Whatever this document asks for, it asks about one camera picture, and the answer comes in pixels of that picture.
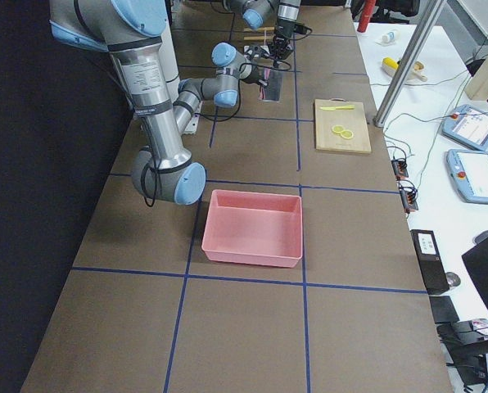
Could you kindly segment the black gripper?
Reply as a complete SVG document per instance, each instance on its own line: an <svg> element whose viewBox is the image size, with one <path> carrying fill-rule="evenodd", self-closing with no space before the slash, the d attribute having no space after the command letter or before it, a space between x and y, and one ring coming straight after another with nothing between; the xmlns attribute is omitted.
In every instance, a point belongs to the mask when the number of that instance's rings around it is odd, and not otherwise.
<svg viewBox="0 0 488 393"><path fill-rule="evenodd" d="M259 86L268 85L268 69L264 69L254 63L246 63L243 66L243 82L245 84L257 84Z"/></svg>
<svg viewBox="0 0 488 393"><path fill-rule="evenodd" d="M274 35L268 42L269 55L274 60L286 60L293 53L293 46L289 38Z"/></svg>

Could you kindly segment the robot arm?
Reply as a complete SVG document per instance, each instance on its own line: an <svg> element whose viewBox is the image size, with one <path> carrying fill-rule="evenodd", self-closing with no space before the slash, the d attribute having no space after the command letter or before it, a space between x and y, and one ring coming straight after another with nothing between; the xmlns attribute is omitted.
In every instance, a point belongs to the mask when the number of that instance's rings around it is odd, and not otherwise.
<svg viewBox="0 0 488 393"><path fill-rule="evenodd" d="M223 0L226 11L242 16L247 26L257 31L271 16L275 16L273 40L268 44L269 54L277 60L286 60L293 52L291 45L298 13L299 0Z"/></svg>
<svg viewBox="0 0 488 393"><path fill-rule="evenodd" d="M51 1L58 41L110 55L121 89L142 121L148 146L133 164L134 187L147 200L191 205L203 193L206 170L192 161L182 134L203 101L232 107L239 84L267 85L264 71L229 43L212 51L215 77L185 79L172 97L162 46L168 14L163 1Z"/></svg>

